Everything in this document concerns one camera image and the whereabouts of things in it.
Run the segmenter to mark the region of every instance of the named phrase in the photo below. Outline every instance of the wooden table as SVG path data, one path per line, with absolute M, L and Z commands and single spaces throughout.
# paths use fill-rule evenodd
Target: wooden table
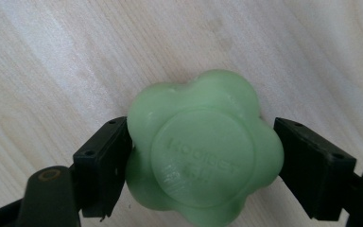
M 69 166 L 107 120 L 155 82 L 233 70 L 262 116 L 302 122 L 363 172 L 363 1 L 0 0 L 0 206 L 35 171 Z M 280 179 L 232 226 L 343 226 L 310 220 Z M 189 226 L 127 188 L 110 218 L 83 226 Z

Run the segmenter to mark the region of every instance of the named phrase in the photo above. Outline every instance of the flower-shaped soap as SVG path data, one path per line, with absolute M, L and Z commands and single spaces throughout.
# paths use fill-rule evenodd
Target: flower-shaped soap
M 132 196 L 197 226 L 230 223 L 283 165 L 282 143 L 260 119 L 256 93 L 230 71 L 147 87 L 132 102 L 128 125 Z

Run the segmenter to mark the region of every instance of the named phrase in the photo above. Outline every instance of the green soap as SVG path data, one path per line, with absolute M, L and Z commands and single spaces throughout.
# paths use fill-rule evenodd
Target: green soap
M 176 210 L 197 226 L 233 221 L 284 161 L 251 85 L 226 70 L 147 87 L 132 102 L 128 125 L 135 145 L 126 169 L 132 196 L 151 209 Z

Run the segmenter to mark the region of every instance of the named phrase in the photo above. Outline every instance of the green flower-shaped object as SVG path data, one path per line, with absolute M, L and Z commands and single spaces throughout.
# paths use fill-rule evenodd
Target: green flower-shaped object
M 260 119 L 254 90 L 230 71 L 146 88 L 133 101 L 128 124 L 135 145 L 126 170 L 132 196 L 151 209 L 179 211 L 198 226 L 230 223 L 283 165 L 282 143 Z

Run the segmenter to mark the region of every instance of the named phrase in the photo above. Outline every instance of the wood grain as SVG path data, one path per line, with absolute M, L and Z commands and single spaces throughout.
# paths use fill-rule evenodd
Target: wood grain
M 126 115 L 154 82 L 233 70 L 262 116 L 293 119 L 363 171 L 363 1 L 0 0 L 0 206 L 27 178 Z M 280 179 L 247 199 L 232 226 L 344 226 L 310 220 Z M 83 226 L 189 226 L 124 189 L 112 217 Z

